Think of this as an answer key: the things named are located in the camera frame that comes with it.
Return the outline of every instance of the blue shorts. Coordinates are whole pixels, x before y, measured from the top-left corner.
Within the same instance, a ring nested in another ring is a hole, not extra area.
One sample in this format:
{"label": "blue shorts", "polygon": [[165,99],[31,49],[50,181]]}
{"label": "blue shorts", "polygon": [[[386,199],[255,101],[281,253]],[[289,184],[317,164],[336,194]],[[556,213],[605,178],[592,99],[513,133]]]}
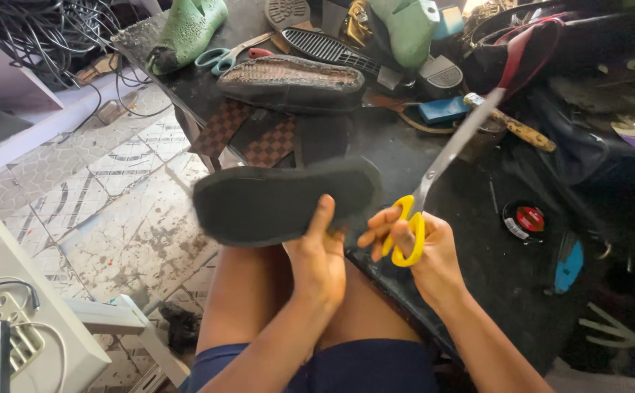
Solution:
{"label": "blue shorts", "polygon": [[[196,355],[186,393],[196,393],[249,344],[228,344]],[[308,392],[438,392],[427,348],[373,338],[334,345],[313,355],[284,390]]]}

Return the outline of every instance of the wooden hammer handle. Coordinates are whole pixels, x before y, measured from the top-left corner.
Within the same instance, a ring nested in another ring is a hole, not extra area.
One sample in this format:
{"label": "wooden hammer handle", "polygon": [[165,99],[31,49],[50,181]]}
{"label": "wooden hammer handle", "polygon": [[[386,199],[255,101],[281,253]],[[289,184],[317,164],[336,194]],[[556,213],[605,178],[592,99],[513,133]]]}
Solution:
{"label": "wooden hammer handle", "polygon": [[510,118],[498,109],[493,110],[490,113],[490,117],[502,124],[505,124],[509,131],[512,131],[516,136],[522,138],[526,142],[531,143],[532,146],[538,147],[539,149],[547,152],[552,152],[556,148],[556,145],[552,140],[546,138],[540,132],[527,126],[526,124]]}

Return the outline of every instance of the tangled cables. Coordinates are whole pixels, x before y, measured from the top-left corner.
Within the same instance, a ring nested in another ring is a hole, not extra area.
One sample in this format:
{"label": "tangled cables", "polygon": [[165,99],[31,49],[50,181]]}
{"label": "tangled cables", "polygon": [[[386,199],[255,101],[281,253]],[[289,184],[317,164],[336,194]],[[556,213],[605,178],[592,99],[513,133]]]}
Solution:
{"label": "tangled cables", "polygon": [[120,28],[102,0],[0,0],[0,49],[49,87],[75,85],[72,60],[110,46],[102,35]]}

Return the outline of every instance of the teal-handled scissors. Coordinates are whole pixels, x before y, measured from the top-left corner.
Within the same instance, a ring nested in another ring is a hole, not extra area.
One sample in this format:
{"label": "teal-handled scissors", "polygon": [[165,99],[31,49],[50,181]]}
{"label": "teal-handled scissors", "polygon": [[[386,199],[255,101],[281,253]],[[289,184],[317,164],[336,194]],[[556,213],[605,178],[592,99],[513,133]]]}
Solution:
{"label": "teal-handled scissors", "polygon": [[505,89],[497,88],[492,90],[485,97],[485,101],[470,113],[468,118],[461,124],[461,127],[458,127],[456,133],[453,134],[446,146],[436,156],[434,163],[429,166],[422,177],[417,190],[412,195],[405,195],[393,203],[393,206],[402,206],[403,212],[400,214],[399,219],[407,219],[410,230],[415,233],[415,247],[407,259],[403,256],[400,247],[395,246],[393,250],[394,243],[391,235],[385,238],[383,242],[383,257],[386,257],[393,250],[391,260],[396,266],[408,267],[419,261],[425,246],[425,221],[422,219],[422,211],[425,208],[425,199],[429,188],[439,179],[454,158],[461,153],[463,147],[478,132],[478,128],[488,119],[490,112],[497,107],[497,104],[502,102],[504,93]]}
{"label": "teal-handled scissors", "polygon": [[210,72],[215,76],[222,76],[230,68],[235,67],[237,56],[243,50],[270,39],[272,35],[274,35],[273,31],[270,33],[262,34],[258,37],[254,37],[251,40],[241,43],[233,49],[216,48],[207,50],[201,53],[199,57],[194,60],[194,64],[196,64],[196,67],[201,68],[213,67]]}

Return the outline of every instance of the brown checkered leather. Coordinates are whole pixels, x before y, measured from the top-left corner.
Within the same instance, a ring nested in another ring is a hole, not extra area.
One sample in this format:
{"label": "brown checkered leather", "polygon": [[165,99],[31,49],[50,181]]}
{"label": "brown checkered leather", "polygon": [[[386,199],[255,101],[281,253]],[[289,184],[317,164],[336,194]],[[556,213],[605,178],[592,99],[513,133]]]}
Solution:
{"label": "brown checkered leather", "polygon": [[218,158],[235,131],[247,120],[251,110],[252,107],[245,103],[225,99],[191,144],[192,150],[210,158]]}
{"label": "brown checkered leather", "polygon": [[271,168],[293,150],[293,130],[296,118],[291,116],[250,143],[245,158],[250,166]]}

